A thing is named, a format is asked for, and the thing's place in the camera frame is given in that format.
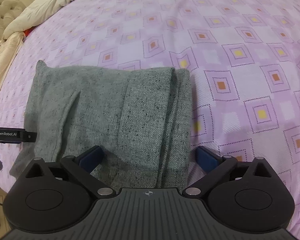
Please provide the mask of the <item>cream white duvet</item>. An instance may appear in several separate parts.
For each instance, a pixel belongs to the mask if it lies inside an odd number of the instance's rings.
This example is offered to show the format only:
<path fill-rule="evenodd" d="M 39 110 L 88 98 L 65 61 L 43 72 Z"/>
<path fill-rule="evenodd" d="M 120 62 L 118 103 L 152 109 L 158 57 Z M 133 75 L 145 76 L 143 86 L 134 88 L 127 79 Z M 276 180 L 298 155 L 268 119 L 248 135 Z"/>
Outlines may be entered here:
<path fill-rule="evenodd" d="M 5 28 L 2 39 L 7 40 L 13 33 L 23 32 L 42 24 L 72 1 L 74 0 L 34 0 Z"/>

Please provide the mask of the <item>grey knit pants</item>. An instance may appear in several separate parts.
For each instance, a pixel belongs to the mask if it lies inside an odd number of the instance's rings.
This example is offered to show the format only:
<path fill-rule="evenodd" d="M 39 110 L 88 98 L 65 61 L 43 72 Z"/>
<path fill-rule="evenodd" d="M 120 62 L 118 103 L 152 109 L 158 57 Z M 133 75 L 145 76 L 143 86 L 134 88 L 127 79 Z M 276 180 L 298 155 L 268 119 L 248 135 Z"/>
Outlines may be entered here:
<path fill-rule="evenodd" d="M 105 158 L 92 174 L 108 186 L 182 189 L 191 117 L 186 69 L 50 68 L 39 61 L 24 118 L 37 139 L 23 145 L 10 174 L 19 177 L 35 157 L 56 162 L 100 146 Z"/>

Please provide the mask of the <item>purple patterned bed sheet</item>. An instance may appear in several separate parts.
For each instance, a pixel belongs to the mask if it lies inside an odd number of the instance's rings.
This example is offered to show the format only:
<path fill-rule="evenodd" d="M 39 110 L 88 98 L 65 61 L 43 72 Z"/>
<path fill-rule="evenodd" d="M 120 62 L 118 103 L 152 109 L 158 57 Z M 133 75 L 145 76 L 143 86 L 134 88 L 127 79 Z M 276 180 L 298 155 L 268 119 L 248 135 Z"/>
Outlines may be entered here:
<path fill-rule="evenodd" d="M 74 0 L 32 28 L 0 90 L 0 127 L 23 125 L 39 60 L 187 69 L 192 146 L 264 156 L 294 198 L 300 239 L 300 0 Z"/>

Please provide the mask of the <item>red item under duvet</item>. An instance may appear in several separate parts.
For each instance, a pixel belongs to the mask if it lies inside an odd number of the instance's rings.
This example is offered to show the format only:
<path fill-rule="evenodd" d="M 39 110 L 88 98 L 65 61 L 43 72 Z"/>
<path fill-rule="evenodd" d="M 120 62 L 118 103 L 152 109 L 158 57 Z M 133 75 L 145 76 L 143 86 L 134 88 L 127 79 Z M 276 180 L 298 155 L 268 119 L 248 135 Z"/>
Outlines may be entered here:
<path fill-rule="evenodd" d="M 25 36 L 29 36 L 29 34 L 33 31 L 33 28 L 27 29 L 24 31 Z"/>

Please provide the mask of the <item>beige satin pillow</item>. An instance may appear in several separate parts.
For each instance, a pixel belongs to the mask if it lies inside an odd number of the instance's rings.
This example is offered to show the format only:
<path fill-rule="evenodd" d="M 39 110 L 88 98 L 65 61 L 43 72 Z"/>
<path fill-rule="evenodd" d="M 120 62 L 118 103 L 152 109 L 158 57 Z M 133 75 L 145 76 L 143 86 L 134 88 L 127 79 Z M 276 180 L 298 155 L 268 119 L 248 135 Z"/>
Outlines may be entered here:
<path fill-rule="evenodd" d="M 0 45 L 0 90 L 18 50 L 24 44 L 24 38 L 22 32 L 13 33 Z"/>

